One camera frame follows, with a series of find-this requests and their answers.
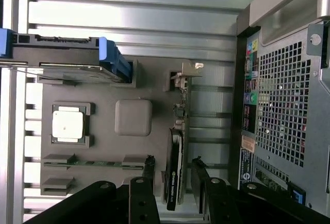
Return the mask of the green RAM stick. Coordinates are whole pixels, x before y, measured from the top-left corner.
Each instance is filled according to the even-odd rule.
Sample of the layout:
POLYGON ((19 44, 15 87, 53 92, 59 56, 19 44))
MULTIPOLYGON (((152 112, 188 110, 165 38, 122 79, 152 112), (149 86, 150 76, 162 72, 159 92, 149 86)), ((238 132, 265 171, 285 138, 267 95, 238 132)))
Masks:
POLYGON ((140 165, 123 165, 121 162, 105 162, 105 161, 75 161, 75 162, 45 162, 44 166, 48 167, 115 167, 122 169, 142 170, 144 166, 140 165))

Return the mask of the grey parts rack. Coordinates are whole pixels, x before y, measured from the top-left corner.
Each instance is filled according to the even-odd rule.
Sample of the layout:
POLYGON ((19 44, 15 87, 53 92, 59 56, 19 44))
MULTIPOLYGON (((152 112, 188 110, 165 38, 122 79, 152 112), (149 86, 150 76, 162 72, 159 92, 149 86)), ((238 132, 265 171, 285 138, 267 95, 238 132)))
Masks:
POLYGON ((133 57, 133 81, 43 85, 41 128, 42 195, 66 197, 96 181, 116 186, 142 175, 142 170, 115 167, 48 167, 45 162, 105 161, 144 166, 155 158, 153 191, 163 195, 169 129, 178 90, 165 91, 169 73, 180 71, 186 59, 133 57), (53 112, 58 106, 78 107, 84 113, 84 134, 78 143, 56 142, 53 112))

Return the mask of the silver CPU chip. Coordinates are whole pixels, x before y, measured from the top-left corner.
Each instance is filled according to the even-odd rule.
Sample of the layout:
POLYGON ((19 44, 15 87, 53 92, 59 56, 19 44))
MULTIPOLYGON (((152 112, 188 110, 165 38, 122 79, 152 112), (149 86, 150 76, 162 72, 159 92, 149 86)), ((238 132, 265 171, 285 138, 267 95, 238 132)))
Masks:
POLYGON ((53 112, 52 137, 56 142, 78 143, 84 134, 84 113, 78 107, 58 106, 53 112))

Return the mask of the black open PC case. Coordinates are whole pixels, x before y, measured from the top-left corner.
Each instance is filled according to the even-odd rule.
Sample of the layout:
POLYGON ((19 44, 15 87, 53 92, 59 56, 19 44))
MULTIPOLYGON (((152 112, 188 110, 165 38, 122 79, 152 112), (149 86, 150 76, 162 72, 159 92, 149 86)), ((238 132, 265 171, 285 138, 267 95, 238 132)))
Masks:
POLYGON ((236 20, 230 181, 247 224, 330 224, 330 0, 236 20))

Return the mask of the hard disk with blue carrier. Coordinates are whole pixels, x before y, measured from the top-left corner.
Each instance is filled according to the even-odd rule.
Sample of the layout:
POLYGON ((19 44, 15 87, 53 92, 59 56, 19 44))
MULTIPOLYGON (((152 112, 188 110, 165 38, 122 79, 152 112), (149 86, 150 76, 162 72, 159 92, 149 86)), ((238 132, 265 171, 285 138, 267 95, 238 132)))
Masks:
POLYGON ((105 37, 63 38, 0 28, 0 68, 31 74, 48 84, 131 83, 133 63, 105 37))

